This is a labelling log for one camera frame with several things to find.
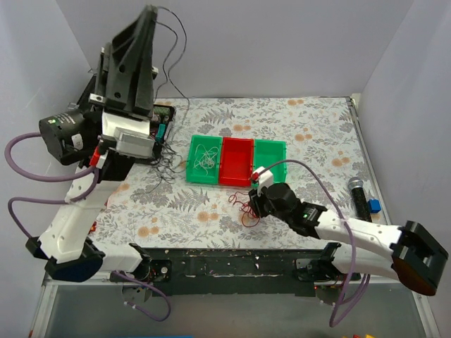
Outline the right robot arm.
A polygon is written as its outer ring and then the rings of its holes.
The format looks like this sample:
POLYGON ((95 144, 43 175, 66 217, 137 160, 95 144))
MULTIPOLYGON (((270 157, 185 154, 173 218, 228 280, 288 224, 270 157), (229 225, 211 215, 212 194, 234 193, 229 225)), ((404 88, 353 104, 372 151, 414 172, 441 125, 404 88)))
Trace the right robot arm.
POLYGON ((99 216, 109 245, 317 249, 320 274, 392 277, 436 293, 447 252, 418 223, 347 216, 345 178, 364 167, 344 99, 193 99, 180 113, 173 170, 136 165, 99 216))

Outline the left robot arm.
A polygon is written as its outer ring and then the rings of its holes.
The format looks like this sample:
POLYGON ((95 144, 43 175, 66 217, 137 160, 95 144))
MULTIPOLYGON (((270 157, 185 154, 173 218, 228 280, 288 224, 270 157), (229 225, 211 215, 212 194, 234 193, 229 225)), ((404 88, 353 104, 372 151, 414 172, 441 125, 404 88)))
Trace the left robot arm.
POLYGON ((157 13, 155 6, 145 6, 104 46, 87 109, 39 122, 49 152, 63 165, 78 166, 51 224, 26 244, 33 256, 46 261, 45 270, 55 280, 83 282, 113 271, 136 282, 149 276, 149 257, 142 248, 95 244, 89 231, 135 161, 152 155, 157 13))

